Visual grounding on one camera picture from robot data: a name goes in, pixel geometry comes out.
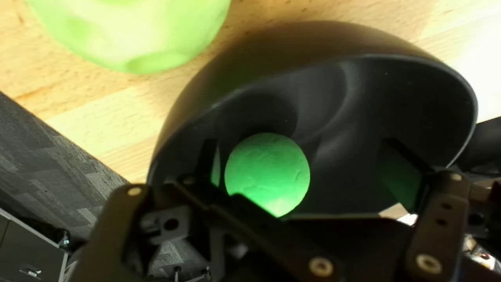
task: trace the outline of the blurry green ball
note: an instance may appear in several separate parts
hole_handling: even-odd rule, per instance
[[[218,35],[231,0],[27,0],[45,27],[104,68],[153,74],[178,68]]]
[[[229,195],[243,195],[279,218],[303,203],[311,187],[311,167],[290,138],[259,134],[234,149],[225,182]]]

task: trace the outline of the black mechanical part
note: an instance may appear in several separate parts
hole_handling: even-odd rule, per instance
[[[444,168],[475,123],[469,83],[395,36],[336,22],[275,27],[242,38],[187,87],[149,185],[193,174],[207,143],[218,145],[225,168],[243,138],[273,132],[297,141],[312,168],[309,201],[295,214],[378,214],[395,204],[378,185],[383,140]]]
[[[501,257],[501,185],[495,182],[488,198],[488,209],[481,209],[472,224],[483,226],[486,237],[477,239],[492,256]]]
[[[134,221],[110,221],[118,209],[106,209],[92,245],[84,257],[81,273],[101,273],[101,268],[117,268],[92,276],[93,281],[142,281],[140,273],[128,268],[128,245],[143,240],[146,245],[159,245],[159,234],[146,237],[146,231],[154,231],[153,220],[159,218],[159,226],[165,226],[173,218],[200,218],[196,229],[168,224],[173,235],[165,234],[170,243],[193,246],[193,253],[204,256],[207,265],[185,273],[185,265],[173,267],[170,278],[181,281],[501,281],[499,275],[472,265],[464,261],[461,245],[469,226],[469,181],[461,174],[444,171],[431,177],[433,190],[427,209],[422,212],[416,228],[405,226],[394,220],[275,220],[245,198],[228,198],[207,182],[192,182],[192,185],[171,184],[162,190],[164,196],[178,199],[178,204],[160,210],[142,214],[142,206],[121,204],[135,203],[124,196],[126,190],[117,192],[110,206],[132,209],[121,215]],[[102,245],[113,239],[113,229],[124,234],[115,245],[110,256],[110,245]],[[143,256],[142,265],[149,265],[153,256]]]
[[[501,118],[481,123],[475,127],[472,141],[458,160],[463,171],[475,181],[501,177]]]
[[[380,190],[391,192],[409,214],[419,214],[425,209],[431,193],[425,179],[434,174],[436,171],[430,165],[400,141],[386,140],[381,143],[376,163]]]

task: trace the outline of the black plastic part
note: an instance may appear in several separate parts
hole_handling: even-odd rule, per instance
[[[489,271],[484,265],[474,262],[472,259],[463,259],[463,282],[501,282],[499,273]]]
[[[486,218],[486,229],[488,229],[488,237],[484,239],[477,239],[478,243],[488,250],[492,256],[501,257],[501,185],[500,182],[495,182],[492,185],[491,192],[491,206],[492,210],[491,214],[486,214],[489,218]]]
[[[278,282],[290,279],[275,268],[265,256],[251,253],[239,264],[237,270],[225,278],[225,282]]]
[[[149,190],[142,187],[138,196],[129,196],[132,187],[123,187],[112,193],[109,204],[96,224],[92,240],[84,250],[82,261],[73,276],[73,282],[140,282],[145,281],[142,273],[146,273],[148,262],[143,256],[138,257],[138,268],[134,271],[128,267],[128,251],[146,253],[149,248],[140,246],[138,240],[138,217],[142,207],[148,203]]]
[[[492,190],[480,185],[474,185],[470,190],[470,217],[469,217],[469,234],[480,239],[489,237],[488,223],[494,214],[494,203],[491,201]]]
[[[501,118],[477,126],[458,167],[477,179],[501,177]]]
[[[425,177],[434,170],[395,140],[384,141],[376,165],[378,185],[389,190],[409,214],[417,214],[428,201]]]
[[[342,262],[339,281],[398,281],[412,229],[394,220],[309,220],[292,223]]]
[[[193,174],[207,141],[223,168],[257,132],[295,140],[312,170],[295,214],[373,214],[395,203],[376,185],[381,141],[447,167],[477,121],[469,83],[417,47],[378,30],[304,22],[250,35],[210,63],[165,124],[149,185]]]
[[[333,259],[329,253],[246,198],[240,195],[229,198],[204,182],[190,187],[174,185],[170,190],[184,195],[185,201],[210,223],[210,229],[225,231],[225,234],[239,239],[251,250],[267,254],[276,268],[292,278],[322,282],[334,281],[340,276],[340,273],[331,278],[314,276],[309,270],[311,259],[319,256]]]
[[[470,182],[461,174],[439,173],[431,196],[406,251],[405,268],[409,281],[456,281],[461,273],[463,246],[470,212]],[[420,264],[422,256],[436,259],[441,273],[428,273]]]

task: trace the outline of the screw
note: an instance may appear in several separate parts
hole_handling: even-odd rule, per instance
[[[436,257],[430,254],[420,254],[417,257],[417,265],[420,267],[422,271],[430,273],[430,275],[441,275],[442,273],[442,264]]]
[[[461,181],[464,179],[461,174],[456,174],[456,173],[452,174],[450,177],[452,177],[452,181],[455,181],[455,182],[461,182]]]
[[[143,193],[143,190],[140,188],[140,187],[134,187],[134,188],[131,188],[129,192],[128,192],[128,196],[129,198],[137,198],[137,196],[140,196]]]
[[[483,254],[481,254],[481,259],[489,261],[491,256],[489,256],[488,253],[483,253]]]
[[[71,245],[71,235],[70,235],[68,231],[65,231],[65,232],[63,232],[63,239],[62,239],[62,242],[59,243],[59,246],[60,246],[62,250],[66,250],[66,248],[70,248],[70,245]]]
[[[179,282],[181,273],[182,273],[182,268],[181,268],[181,267],[176,267],[176,268],[174,268],[174,282]]]
[[[210,267],[207,267],[203,273],[204,273],[204,276],[206,276],[206,281],[214,281]]]
[[[326,257],[314,257],[311,261],[311,271],[319,278],[329,278],[334,273],[334,267]]]

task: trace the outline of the green ball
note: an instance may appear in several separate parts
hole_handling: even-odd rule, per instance
[[[290,138],[259,134],[234,149],[225,182],[229,195],[243,195],[279,218],[303,203],[311,187],[311,167]]]
[[[45,27],[104,68],[153,74],[178,68],[218,35],[231,0],[27,0]]]

